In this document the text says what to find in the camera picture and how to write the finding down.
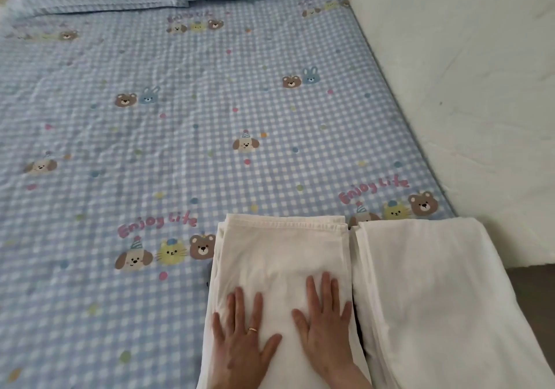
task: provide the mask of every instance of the white wall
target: white wall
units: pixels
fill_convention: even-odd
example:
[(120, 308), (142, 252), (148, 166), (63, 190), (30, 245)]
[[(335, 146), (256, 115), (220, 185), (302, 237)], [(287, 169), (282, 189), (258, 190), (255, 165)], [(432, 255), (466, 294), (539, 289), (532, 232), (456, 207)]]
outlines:
[(350, 0), (461, 216), (555, 262), (555, 0)]

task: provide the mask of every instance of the white towel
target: white towel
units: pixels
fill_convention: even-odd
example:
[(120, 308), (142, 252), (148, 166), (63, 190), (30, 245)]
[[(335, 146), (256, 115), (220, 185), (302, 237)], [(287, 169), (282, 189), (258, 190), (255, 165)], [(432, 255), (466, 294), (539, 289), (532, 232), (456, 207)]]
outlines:
[[(256, 292), (264, 296), (262, 325), (258, 332), (260, 346), (264, 346), (273, 334), (283, 336), (260, 389), (328, 389), (305, 357), (291, 318), (293, 308), (300, 309), (308, 317), (306, 277), (314, 275), (320, 291), (324, 271), (329, 271), (339, 281), (342, 305), (351, 300), (349, 232), (344, 217), (228, 215), (225, 223), (219, 224), (216, 236), (197, 389), (208, 387), (214, 343), (212, 314), (219, 312), (225, 321), (226, 296), (236, 286), (244, 290), (247, 323)], [(353, 358), (370, 379), (354, 318), (350, 326)]]
[(354, 298), (376, 389), (553, 389), (484, 227), (360, 223)]

